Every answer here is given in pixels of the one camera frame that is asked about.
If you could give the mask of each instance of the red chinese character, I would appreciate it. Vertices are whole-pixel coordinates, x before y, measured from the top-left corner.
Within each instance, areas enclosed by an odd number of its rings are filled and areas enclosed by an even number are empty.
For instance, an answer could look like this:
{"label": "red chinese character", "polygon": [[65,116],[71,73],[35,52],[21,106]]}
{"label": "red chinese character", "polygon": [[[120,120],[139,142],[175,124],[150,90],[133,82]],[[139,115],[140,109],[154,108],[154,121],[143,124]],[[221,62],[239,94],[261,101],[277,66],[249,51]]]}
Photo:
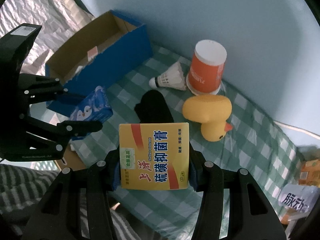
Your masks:
{"label": "red chinese character", "polygon": [[147,173],[141,173],[139,179],[148,179],[149,182],[151,181]]}
{"label": "red chinese character", "polygon": [[145,161],[143,161],[143,162],[138,161],[138,165],[139,165],[139,169],[152,171],[152,169],[150,169],[150,163],[146,163]]}

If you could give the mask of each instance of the red stripe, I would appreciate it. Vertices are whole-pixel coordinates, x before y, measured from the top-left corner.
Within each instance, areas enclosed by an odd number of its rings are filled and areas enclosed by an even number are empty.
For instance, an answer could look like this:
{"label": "red stripe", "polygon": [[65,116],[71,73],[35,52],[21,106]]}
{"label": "red stripe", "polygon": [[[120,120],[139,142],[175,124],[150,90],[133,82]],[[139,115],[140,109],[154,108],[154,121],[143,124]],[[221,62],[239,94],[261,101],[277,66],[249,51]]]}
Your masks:
{"label": "red stripe", "polygon": [[142,141],[142,135],[141,135],[141,127],[139,123],[132,123],[131,124],[131,131],[134,138],[134,141],[136,142],[136,146],[139,150],[143,150],[143,141]]}
{"label": "red stripe", "polygon": [[178,182],[178,178],[177,178],[176,172],[174,170],[174,167],[171,163],[168,163],[167,167],[168,167],[167,172],[168,172],[168,177],[169,177],[170,189],[178,189],[179,182]]}

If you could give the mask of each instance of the sulfur ointment box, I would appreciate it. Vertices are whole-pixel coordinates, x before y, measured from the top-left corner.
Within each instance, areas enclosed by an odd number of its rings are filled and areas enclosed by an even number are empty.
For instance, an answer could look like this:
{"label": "sulfur ointment box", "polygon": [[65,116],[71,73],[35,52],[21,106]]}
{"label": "sulfur ointment box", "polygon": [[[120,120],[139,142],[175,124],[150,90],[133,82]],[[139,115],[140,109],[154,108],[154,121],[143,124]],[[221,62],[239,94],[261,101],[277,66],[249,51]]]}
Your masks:
{"label": "sulfur ointment box", "polygon": [[121,124],[119,140],[123,188],[188,187],[188,123]]}

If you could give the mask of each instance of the orange canister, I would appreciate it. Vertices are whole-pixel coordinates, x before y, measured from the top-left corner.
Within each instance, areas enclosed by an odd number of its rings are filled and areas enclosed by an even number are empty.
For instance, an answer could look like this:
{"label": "orange canister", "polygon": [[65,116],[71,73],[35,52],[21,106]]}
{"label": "orange canister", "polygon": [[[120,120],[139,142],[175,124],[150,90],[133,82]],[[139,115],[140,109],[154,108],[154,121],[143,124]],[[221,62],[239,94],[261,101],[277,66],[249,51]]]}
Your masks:
{"label": "orange canister", "polygon": [[199,41],[186,78],[191,92],[195,95],[217,94],[226,59],[227,51],[220,43],[212,40]]}

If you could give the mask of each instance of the black band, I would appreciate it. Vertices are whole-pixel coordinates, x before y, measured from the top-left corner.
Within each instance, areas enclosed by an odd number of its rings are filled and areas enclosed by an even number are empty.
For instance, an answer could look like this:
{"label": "black band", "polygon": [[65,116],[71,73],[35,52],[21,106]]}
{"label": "black band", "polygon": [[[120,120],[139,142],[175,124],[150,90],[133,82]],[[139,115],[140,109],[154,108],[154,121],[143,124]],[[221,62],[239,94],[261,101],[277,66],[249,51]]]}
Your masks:
{"label": "black band", "polygon": [[158,78],[157,77],[155,77],[155,83],[156,83],[156,87],[158,88],[159,84],[158,84]]}

